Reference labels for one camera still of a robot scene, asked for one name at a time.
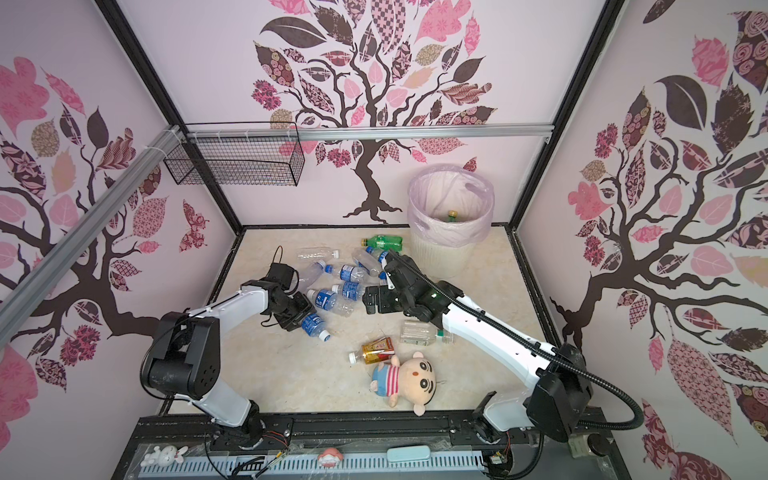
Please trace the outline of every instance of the trash can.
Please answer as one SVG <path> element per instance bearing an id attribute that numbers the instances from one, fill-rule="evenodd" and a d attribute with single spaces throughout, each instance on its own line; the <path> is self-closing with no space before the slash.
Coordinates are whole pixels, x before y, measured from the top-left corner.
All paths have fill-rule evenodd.
<path id="1" fill-rule="evenodd" d="M 455 165 L 428 167 L 408 187 L 411 252 L 425 274 L 447 279 L 467 265 L 491 230 L 493 185 Z M 458 213 L 449 222 L 449 211 Z"/>

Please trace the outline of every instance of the black wire mesh basket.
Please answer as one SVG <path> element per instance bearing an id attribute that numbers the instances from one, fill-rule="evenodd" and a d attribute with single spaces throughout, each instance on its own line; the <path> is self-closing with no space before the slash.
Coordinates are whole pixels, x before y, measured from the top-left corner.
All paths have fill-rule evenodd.
<path id="1" fill-rule="evenodd" d="M 189 133 L 187 141 L 174 148 L 165 159 L 165 166 L 176 183 L 203 184 L 209 177 L 220 185 L 298 185 L 304 168 L 304 152 L 296 124 L 249 123 L 265 124 L 265 128 Z M 225 125 L 235 124 L 216 124 L 217 127 Z"/>

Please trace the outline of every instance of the wall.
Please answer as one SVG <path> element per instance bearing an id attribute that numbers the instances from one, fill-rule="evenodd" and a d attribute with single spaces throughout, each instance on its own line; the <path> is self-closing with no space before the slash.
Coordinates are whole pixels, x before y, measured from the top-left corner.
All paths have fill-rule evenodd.
<path id="1" fill-rule="evenodd" d="M 88 0 L 5 2 L 0 42 L 5 297 L 165 121 Z M 232 239 L 204 187 L 143 182 L 0 349 L 3 478 L 111 475 L 157 409 L 137 371 L 158 317 L 205 302 Z"/>
<path id="2" fill-rule="evenodd" d="M 630 3 L 521 226 L 636 480 L 765 477 L 765 11 Z"/>
<path id="3" fill-rule="evenodd" d="M 550 123 L 602 4 L 240 0 L 219 8 L 196 0 L 121 6 L 185 121 L 272 118 L 317 128 L 463 119 Z M 185 38 L 182 49 L 178 38 Z M 379 60 L 370 55 L 377 47 Z M 405 223 L 408 181 L 433 163 L 476 168 L 496 187 L 494 220 L 509 221 L 541 139 L 349 139 L 303 147 L 298 187 L 223 187 L 244 223 Z M 317 199 L 322 206 L 309 207 Z M 254 208 L 267 202 L 270 209 Z"/>

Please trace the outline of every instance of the clear plastic bottle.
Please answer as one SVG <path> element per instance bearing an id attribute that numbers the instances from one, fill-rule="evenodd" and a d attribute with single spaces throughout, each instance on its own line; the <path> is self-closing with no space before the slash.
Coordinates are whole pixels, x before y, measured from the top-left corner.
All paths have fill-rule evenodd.
<path id="1" fill-rule="evenodd" d="M 331 287 L 334 293 L 341 293 L 341 295 L 353 302 L 362 300 L 362 295 L 366 292 L 366 286 L 357 282 L 344 282 L 340 285 L 334 285 Z"/>
<path id="2" fill-rule="evenodd" d="M 296 258 L 303 261 L 323 260 L 329 262 L 339 258 L 339 251 L 328 247 L 299 248 L 296 251 Z"/>
<path id="3" fill-rule="evenodd" d="M 306 293 L 306 291 L 317 281 L 324 273 L 333 273 L 333 265 L 326 265 L 322 260 L 312 262 L 299 270 L 299 286 L 298 291 Z"/>
<path id="4" fill-rule="evenodd" d="M 350 316 L 355 309 L 354 303 L 340 298 L 338 294 L 331 290 L 307 290 L 306 296 L 315 307 L 335 313 L 336 315 Z"/>
<path id="5" fill-rule="evenodd" d="M 376 247 L 384 250 L 394 250 L 399 252 L 402 250 L 402 237 L 397 235 L 376 235 L 371 238 L 362 239 L 361 244 L 364 247 Z"/>
<path id="6" fill-rule="evenodd" d="M 370 276 L 379 276 L 382 272 L 382 264 L 379 261 L 371 257 L 370 253 L 366 252 L 365 248 L 356 248 L 352 252 L 352 258 L 361 266 L 364 266 L 368 270 Z"/>
<path id="7" fill-rule="evenodd" d="M 339 278 L 345 282 L 362 282 L 368 276 L 368 270 L 362 266 L 344 265 L 339 270 Z"/>
<path id="8" fill-rule="evenodd" d="M 318 337 L 323 342 L 327 342 L 331 338 L 331 334 L 326 330 L 326 323 L 317 313 L 310 313 L 304 317 L 301 321 L 301 329 L 306 332 L 307 335 Z"/>
<path id="9" fill-rule="evenodd" d="M 384 257 L 386 257 L 386 254 L 387 252 L 389 252 L 389 250 L 382 250 L 380 248 L 374 248 L 374 247 L 366 247 L 366 252 L 368 252 L 368 254 L 371 257 L 377 259 L 379 263 L 381 263 L 382 260 L 384 260 Z"/>

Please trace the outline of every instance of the bottle label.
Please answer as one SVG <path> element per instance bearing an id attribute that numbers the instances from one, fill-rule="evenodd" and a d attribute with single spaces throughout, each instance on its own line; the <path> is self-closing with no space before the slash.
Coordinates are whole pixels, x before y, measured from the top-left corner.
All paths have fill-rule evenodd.
<path id="1" fill-rule="evenodd" d="M 354 265 L 345 265 L 341 267 L 341 272 L 339 272 L 339 276 L 341 277 L 341 280 L 349 282 L 352 279 L 352 269 L 355 268 Z"/>
<path id="2" fill-rule="evenodd" d="M 357 287 L 359 286 L 359 283 L 356 282 L 344 282 L 344 288 L 342 288 L 342 295 L 344 297 L 357 301 Z"/>
<path id="3" fill-rule="evenodd" d="M 331 296 L 333 292 L 328 290 L 320 290 L 315 297 L 315 306 L 323 310 L 328 310 L 326 306 L 330 305 Z"/>
<path id="4" fill-rule="evenodd" d="M 306 332 L 307 335 L 312 335 L 312 331 L 323 321 L 319 316 L 317 316 L 315 313 L 310 313 L 309 315 L 304 317 L 304 320 L 301 321 L 301 328 Z"/>

